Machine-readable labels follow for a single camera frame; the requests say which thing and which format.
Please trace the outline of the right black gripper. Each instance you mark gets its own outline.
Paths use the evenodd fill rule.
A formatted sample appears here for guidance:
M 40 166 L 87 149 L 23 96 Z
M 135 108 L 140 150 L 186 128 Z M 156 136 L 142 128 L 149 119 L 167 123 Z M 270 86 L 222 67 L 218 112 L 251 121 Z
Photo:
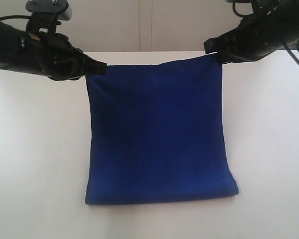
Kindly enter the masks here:
M 240 24 L 204 42 L 205 53 L 217 52 L 219 64 L 256 62 L 292 45 L 299 51 L 299 0 L 250 0 L 250 14 L 236 10 L 243 1 L 231 3 Z

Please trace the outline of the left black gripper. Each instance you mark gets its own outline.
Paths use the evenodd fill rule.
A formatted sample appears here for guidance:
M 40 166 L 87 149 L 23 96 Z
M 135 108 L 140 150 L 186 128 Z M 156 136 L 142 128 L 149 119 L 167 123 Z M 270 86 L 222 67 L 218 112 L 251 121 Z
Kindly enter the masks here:
M 49 48 L 42 39 L 34 39 L 25 31 L 0 28 L 0 70 L 45 76 L 54 81 L 105 75 L 106 63 L 82 51 L 75 54 Z

